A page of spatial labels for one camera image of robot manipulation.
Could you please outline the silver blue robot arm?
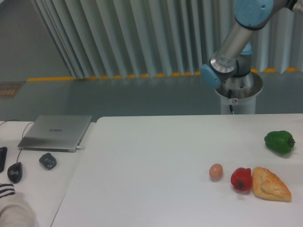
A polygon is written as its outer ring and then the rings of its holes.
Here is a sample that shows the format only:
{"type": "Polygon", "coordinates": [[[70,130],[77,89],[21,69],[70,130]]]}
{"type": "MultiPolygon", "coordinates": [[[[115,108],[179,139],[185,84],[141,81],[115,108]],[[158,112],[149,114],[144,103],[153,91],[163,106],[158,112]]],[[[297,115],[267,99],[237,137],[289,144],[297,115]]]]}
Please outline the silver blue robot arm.
{"type": "Polygon", "coordinates": [[[270,18],[283,8],[302,13],[303,2],[301,0],[236,0],[234,2],[236,23],[219,51],[200,68],[204,81],[216,88],[234,76],[240,68],[237,59],[251,40],[253,33],[261,30],[270,18]]]}

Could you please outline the cream sleeved forearm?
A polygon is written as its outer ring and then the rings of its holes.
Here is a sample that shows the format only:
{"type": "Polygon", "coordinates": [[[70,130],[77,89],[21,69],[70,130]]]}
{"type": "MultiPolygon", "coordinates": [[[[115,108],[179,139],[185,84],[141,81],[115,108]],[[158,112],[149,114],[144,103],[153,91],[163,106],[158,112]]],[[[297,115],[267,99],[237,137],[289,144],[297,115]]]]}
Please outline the cream sleeved forearm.
{"type": "Polygon", "coordinates": [[[15,192],[13,184],[0,184],[0,226],[34,227],[35,216],[30,205],[15,192]]]}

